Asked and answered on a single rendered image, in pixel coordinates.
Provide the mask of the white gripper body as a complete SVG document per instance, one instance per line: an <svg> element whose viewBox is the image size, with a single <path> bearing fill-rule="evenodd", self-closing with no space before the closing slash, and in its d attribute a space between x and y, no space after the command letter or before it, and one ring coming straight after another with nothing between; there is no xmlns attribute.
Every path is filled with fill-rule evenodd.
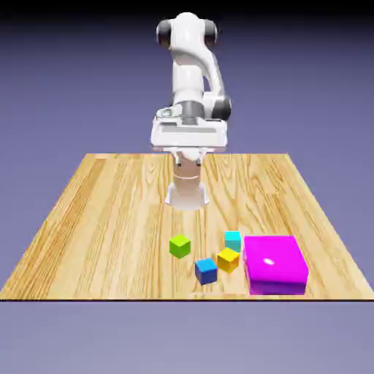
<svg viewBox="0 0 374 374"><path fill-rule="evenodd" d="M180 117L155 117L150 143L157 150L170 148L223 149L227 146L227 122L197 118L197 124L182 124Z"/></svg>

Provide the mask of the small green cube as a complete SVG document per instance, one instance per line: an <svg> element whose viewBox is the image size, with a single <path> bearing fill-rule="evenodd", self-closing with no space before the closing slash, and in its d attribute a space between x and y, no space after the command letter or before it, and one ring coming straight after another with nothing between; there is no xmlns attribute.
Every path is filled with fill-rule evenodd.
<svg viewBox="0 0 374 374"><path fill-rule="evenodd" d="M191 241L184 235L176 235L169 240L169 252L178 259L182 259L191 252Z"/></svg>

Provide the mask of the small blue cube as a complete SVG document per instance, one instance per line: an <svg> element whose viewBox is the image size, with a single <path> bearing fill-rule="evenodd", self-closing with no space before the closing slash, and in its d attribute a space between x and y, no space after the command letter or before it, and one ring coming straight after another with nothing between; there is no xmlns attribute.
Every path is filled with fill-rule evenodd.
<svg viewBox="0 0 374 374"><path fill-rule="evenodd" d="M195 276L200 285L214 283L218 279L218 267L212 258L195 262Z"/></svg>

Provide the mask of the small yellow cube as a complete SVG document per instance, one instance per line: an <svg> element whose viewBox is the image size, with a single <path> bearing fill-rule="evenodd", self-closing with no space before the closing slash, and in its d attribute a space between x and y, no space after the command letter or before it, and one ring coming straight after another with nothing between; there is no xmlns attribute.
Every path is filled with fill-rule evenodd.
<svg viewBox="0 0 374 374"><path fill-rule="evenodd" d="M231 273L239 266L240 253L225 248L217 255L217 266L224 272Z"/></svg>

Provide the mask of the small cyan cube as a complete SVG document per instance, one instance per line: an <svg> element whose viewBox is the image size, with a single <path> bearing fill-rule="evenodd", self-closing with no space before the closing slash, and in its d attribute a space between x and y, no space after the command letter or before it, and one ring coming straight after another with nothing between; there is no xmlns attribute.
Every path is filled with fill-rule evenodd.
<svg viewBox="0 0 374 374"><path fill-rule="evenodd" d="M224 233L225 247L233 251L241 251L241 236L239 231L225 231Z"/></svg>

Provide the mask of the large magenta box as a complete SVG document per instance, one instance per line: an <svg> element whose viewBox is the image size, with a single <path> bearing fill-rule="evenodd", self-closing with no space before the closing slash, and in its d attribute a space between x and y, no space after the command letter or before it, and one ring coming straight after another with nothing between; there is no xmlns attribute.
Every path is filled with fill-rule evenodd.
<svg viewBox="0 0 374 374"><path fill-rule="evenodd" d="M309 269L295 237L246 235L243 257L251 295L302 295Z"/></svg>

